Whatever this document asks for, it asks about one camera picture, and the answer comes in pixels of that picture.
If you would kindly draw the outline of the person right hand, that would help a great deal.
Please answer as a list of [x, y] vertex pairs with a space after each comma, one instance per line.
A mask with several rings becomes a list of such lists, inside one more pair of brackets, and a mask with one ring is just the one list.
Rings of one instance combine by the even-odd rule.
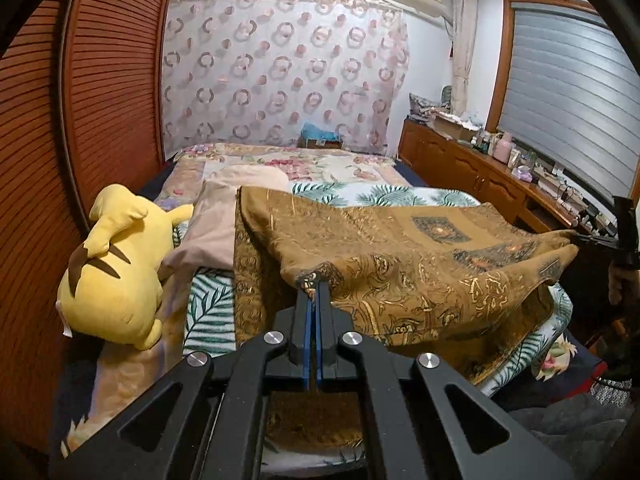
[[639, 271], [623, 269], [612, 262], [608, 267], [608, 300], [612, 306], [636, 306], [639, 303]]

